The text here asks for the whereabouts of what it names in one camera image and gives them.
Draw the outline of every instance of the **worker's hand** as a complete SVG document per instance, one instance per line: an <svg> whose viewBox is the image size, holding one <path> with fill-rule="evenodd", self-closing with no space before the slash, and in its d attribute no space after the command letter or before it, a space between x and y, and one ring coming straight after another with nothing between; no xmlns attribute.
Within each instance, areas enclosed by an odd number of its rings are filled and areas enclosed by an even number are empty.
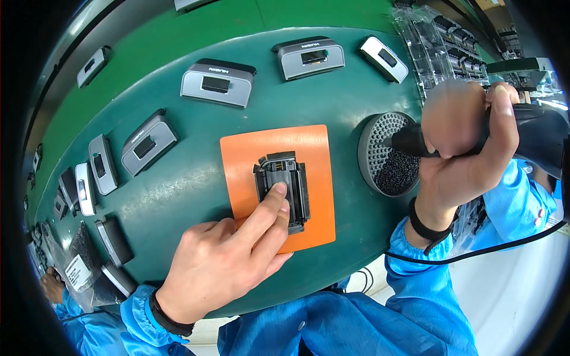
<svg viewBox="0 0 570 356"><path fill-rule="evenodd" d="M61 304L63 303L63 289L65 285L56 279L56 274L55 269L49 267L46 274L39 280L39 284L46 298L54 304Z"/></svg>
<svg viewBox="0 0 570 356"><path fill-rule="evenodd" d="M293 255L277 255L288 235L286 193L284 182L273 185L237 231L233 219L224 219L184 232L164 285L156 292L169 318L182 324L196 322L281 268Z"/></svg>
<svg viewBox="0 0 570 356"><path fill-rule="evenodd" d="M491 102L490 135L481 153L469 157L422 158L416 213L428 228L443 231L451 225L459 205L465 204L499 184L519 146L512 102L518 102L502 85L487 95ZM406 226L410 244L425 248L411 224Z"/></svg>

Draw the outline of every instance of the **electronic component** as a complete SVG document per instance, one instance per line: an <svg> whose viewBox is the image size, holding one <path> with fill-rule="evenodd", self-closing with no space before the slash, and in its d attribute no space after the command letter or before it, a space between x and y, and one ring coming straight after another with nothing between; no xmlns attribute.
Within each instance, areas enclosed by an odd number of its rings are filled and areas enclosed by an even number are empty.
<svg viewBox="0 0 570 356"><path fill-rule="evenodd" d="M104 266L101 266L101 271L109 278L109 281L117 287L118 290L124 294L125 297L130 297L133 294L137 287L139 286L135 280L126 273L126 271L122 268L115 267L111 261L105 263Z"/></svg>
<svg viewBox="0 0 570 356"><path fill-rule="evenodd" d="M111 261L117 268L133 259L133 252L129 248L117 218L110 216L103 221L96 220L95 227Z"/></svg>
<svg viewBox="0 0 570 356"><path fill-rule="evenodd" d="M32 167L34 168L34 172L38 171L40 164L42 163L42 144L38 145L36 151L34 152L34 160L32 161Z"/></svg>
<svg viewBox="0 0 570 356"><path fill-rule="evenodd" d="M203 58L182 76L180 96L246 108L256 73L245 64Z"/></svg>
<svg viewBox="0 0 570 356"><path fill-rule="evenodd" d="M79 207L84 216L95 215L95 198L93 197L93 183L89 163L80 163L75 166L75 182L79 194Z"/></svg>
<svg viewBox="0 0 570 356"><path fill-rule="evenodd" d="M343 48L332 39L316 36L279 43L277 53L283 78L293 80L344 67Z"/></svg>
<svg viewBox="0 0 570 356"><path fill-rule="evenodd" d="M268 154L259 159L259 164L253 167L259 201L265 198L273 184L287 183L289 234L305 231L304 224L311 218L305 164L295 161L295 151Z"/></svg>
<svg viewBox="0 0 570 356"><path fill-rule="evenodd" d="M99 193L107 195L117 189L117 172L109 150L109 140L104 135L89 143L89 161Z"/></svg>
<svg viewBox="0 0 570 356"><path fill-rule="evenodd" d="M58 220L63 219L67 213L67 203L61 190L57 190L54 199L54 214Z"/></svg>
<svg viewBox="0 0 570 356"><path fill-rule="evenodd" d="M368 36L362 46L360 52L370 63L382 72L389 81L402 83L408 75L408 68L398 56L379 39L374 36Z"/></svg>
<svg viewBox="0 0 570 356"><path fill-rule="evenodd" d="M75 176L71 167L66 169L59 176L59 188L62 190L63 197L66 199L67 207L71 214L75 216L79 210L79 197L77 195L77 185L75 184Z"/></svg>
<svg viewBox="0 0 570 356"><path fill-rule="evenodd" d="M176 144L176 135L166 123L165 113L165 109L156 110L127 138L121 163L133 177L147 169Z"/></svg>
<svg viewBox="0 0 570 356"><path fill-rule="evenodd" d="M212 1L215 0L174 0L174 7L176 11L190 11Z"/></svg>
<svg viewBox="0 0 570 356"><path fill-rule="evenodd" d="M77 86L79 88L89 85L91 80L107 65L108 54L111 51L109 46L98 49L87 63L77 73Z"/></svg>

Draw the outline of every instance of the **black cable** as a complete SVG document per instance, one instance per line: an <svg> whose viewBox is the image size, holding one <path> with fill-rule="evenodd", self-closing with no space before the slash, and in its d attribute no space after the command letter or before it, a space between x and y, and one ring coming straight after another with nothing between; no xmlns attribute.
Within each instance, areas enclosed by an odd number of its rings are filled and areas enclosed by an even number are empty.
<svg viewBox="0 0 570 356"><path fill-rule="evenodd" d="M507 242L507 243L500 244L497 246L483 248L483 249L480 249L478 251L472 251L472 252L466 253L464 255L453 257L451 259L447 259L447 260L443 260L443 261L417 260L417 259L412 259L412 258L409 258L406 256L396 255L395 253L391 253L388 251L384 252L384 254L387 256L393 257L395 259L399 259L399 260L403 260L403 261L407 261L407 262L415 262L415 263L431 264L431 265L444 265L444 264L449 264L449 263L461 261L461 260L467 259L469 257L484 255L484 254L489 253L489 252L500 251L502 249L517 247L517 246L524 245L524 244L529 243L529 242L537 241L537 240L539 240L545 236L550 235L551 233L555 232L556 230L560 229L565 224L566 224L566 222L562 220L561 222L558 222L558 224L554 225L553 227L546 229L543 232L539 232L538 234L534 234L532 236L529 236L527 238Z"/></svg>
<svg viewBox="0 0 570 356"><path fill-rule="evenodd" d="M368 286L368 275L366 274L366 272L364 271L356 271L356 273L363 273L364 274L364 278L366 278L366 282L364 282L364 288L362 289L362 292L364 293L364 291L366 290L366 287Z"/></svg>
<svg viewBox="0 0 570 356"><path fill-rule="evenodd" d="M366 294L368 293L368 291L372 288L372 286L374 285L374 276L372 275L372 272L370 271L370 269L368 269L367 267L364 267L364 269L366 269L368 271L368 273L370 273L370 286L368 287L367 290L365 290L363 293Z"/></svg>
<svg viewBox="0 0 570 356"><path fill-rule="evenodd" d="M83 313L83 314L79 314L79 315L72 317L72 318L67 318L67 319L61 320L61 322L68 322L68 321L72 321L72 320L75 320L75 319L80 318L80 317L84 317L86 315L99 314L99 313L105 313L105 311L101 309L101 310L96 310L93 313Z"/></svg>

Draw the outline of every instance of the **black device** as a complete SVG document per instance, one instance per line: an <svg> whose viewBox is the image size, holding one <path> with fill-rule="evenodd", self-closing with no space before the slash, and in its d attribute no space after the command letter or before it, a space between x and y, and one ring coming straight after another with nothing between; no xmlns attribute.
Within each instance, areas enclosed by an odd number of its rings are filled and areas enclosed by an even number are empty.
<svg viewBox="0 0 570 356"><path fill-rule="evenodd" d="M519 131L519 147L514 158L524 159L536 164L556 179L561 178L564 140L570 134L568 121L557 111L544 109L533 104L514 104L516 127ZM489 137L489 119L491 109L485 111L483 132L475 146L460 155L479 154ZM415 123L379 142L415 157L439 157L439 152L429 153L426 148L421 124Z"/></svg>
<svg viewBox="0 0 570 356"><path fill-rule="evenodd" d="M305 231L305 223L311 218L307 174L304 163L295 161L295 151L268 154L253 166L255 187L261 202L271 186L277 182L287 184L289 201L289 235Z"/></svg>
<svg viewBox="0 0 570 356"><path fill-rule="evenodd" d="M77 184L75 183L75 175L71 167L68 167L59 176L59 188L63 193L63 197L66 200L67 207L71 211L71 214L75 217L77 215L77 210L79 208L79 196L77 194Z"/></svg>
<svg viewBox="0 0 570 356"><path fill-rule="evenodd" d="M110 216L104 221L96 220L95 227L115 267L120 268L133 259L133 251L129 247L116 217Z"/></svg>

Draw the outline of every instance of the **gray device casing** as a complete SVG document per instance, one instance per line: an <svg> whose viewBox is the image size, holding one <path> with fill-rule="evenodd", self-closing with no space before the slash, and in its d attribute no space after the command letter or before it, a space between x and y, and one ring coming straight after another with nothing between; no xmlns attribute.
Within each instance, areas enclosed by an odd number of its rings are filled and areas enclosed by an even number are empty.
<svg viewBox="0 0 570 356"><path fill-rule="evenodd" d="M66 213L67 213L67 203L65 201L65 198L63 197L62 192L58 189L57 192L55 193L55 199L54 199L55 217L58 220L61 220L66 215Z"/></svg>
<svg viewBox="0 0 570 356"><path fill-rule="evenodd" d="M101 271L109 278L109 281L125 296L130 297L139 286L122 268L115 267L111 261L101 266Z"/></svg>
<svg viewBox="0 0 570 356"><path fill-rule="evenodd" d="M303 78L344 67L344 51L341 45L324 36L316 36L276 44L271 49L285 80ZM302 54L326 51L325 60L303 64Z"/></svg>
<svg viewBox="0 0 570 356"><path fill-rule="evenodd" d="M182 76L180 96L246 108L256 70L245 64L203 58ZM204 89L204 80L229 81L227 88Z"/></svg>
<svg viewBox="0 0 570 356"><path fill-rule="evenodd" d="M212 1L214 0L174 0L174 7L176 11L186 11Z"/></svg>
<svg viewBox="0 0 570 356"><path fill-rule="evenodd" d="M95 198L93 197L93 182L89 163L75 166L75 184L79 194L79 207L84 216L95 215Z"/></svg>
<svg viewBox="0 0 570 356"><path fill-rule="evenodd" d="M83 88L88 85L91 80L99 74L101 69L107 65L107 55L110 51L111 48L109 46L101 47L91 56L91 58L89 58L87 63L81 67L79 73L77 73L77 86L79 88Z"/></svg>
<svg viewBox="0 0 570 356"><path fill-rule="evenodd" d="M166 123L165 109L155 111L139 128L129 137L123 146L121 163L134 177L147 169L152 163L168 151L178 140L174 132ZM136 154L139 144L150 138L153 147L145 150L143 157Z"/></svg>
<svg viewBox="0 0 570 356"><path fill-rule="evenodd" d="M385 50L390 56L388 60L392 61L392 66L380 54ZM398 56L388 46L383 44L379 39L374 36L368 36L362 46L360 52L370 63L372 63L389 81L402 83L408 75L408 67L398 58Z"/></svg>
<svg viewBox="0 0 570 356"><path fill-rule="evenodd" d="M76 215L76 211L79 210L79 197L77 195L77 185L75 184L75 175L74 172L71 170L71 167L68 167L60 176L59 176L59 188L62 190L63 197L66 200L67 207L71 211L73 216Z"/></svg>
<svg viewBox="0 0 570 356"><path fill-rule="evenodd" d="M105 221L96 220L95 227L115 267L119 268L134 258L117 218L111 216Z"/></svg>
<svg viewBox="0 0 570 356"><path fill-rule="evenodd" d="M117 172L109 150L108 139L104 135L95 137L89 143L89 161L99 193L107 195L117 189Z"/></svg>

